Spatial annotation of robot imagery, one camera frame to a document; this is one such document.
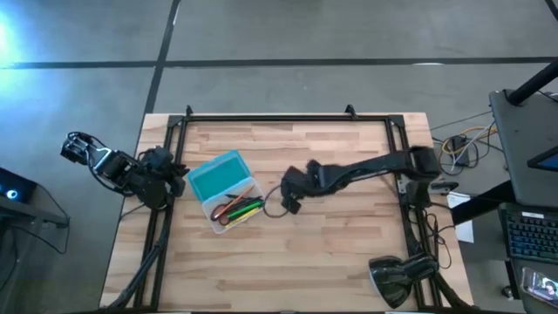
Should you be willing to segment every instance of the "desk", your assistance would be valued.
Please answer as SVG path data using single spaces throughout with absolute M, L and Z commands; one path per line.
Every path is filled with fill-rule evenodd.
M 146 116 L 138 152 L 162 145 L 167 120 L 166 114 Z M 405 124 L 411 145 L 432 145 L 425 114 L 406 113 Z M 374 122 L 190 122 L 182 162 L 198 167 L 231 149 L 240 151 L 266 193 L 288 166 L 304 168 L 311 158 L 347 164 L 389 153 L 385 127 Z M 389 310 L 372 288 L 367 262 L 385 255 L 407 258 L 393 186 L 388 175 L 356 182 L 333 196 L 305 199 L 298 215 L 259 214 L 223 235 L 213 232 L 187 187 L 174 206 L 159 310 Z M 279 200 L 279 194 L 270 197 L 269 211 L 280 210 Z M 126 200 L 124 212 L 137 205 Z M 440 227 L 452 223 L 446 209 L 429 211 Z M 148 216 L 141 209 L 120 223 L 101 306 L 114 300 L 137 270 Z M 442 273 L 471 304 L 455 234 L 448 229 L 441 235 L 453 260 Z M 448 263 L 443 248 L 440 262 Z M 152 283 L 148 278 L 146 291 Z M 398 310 L 413 309 L 410 297 Z

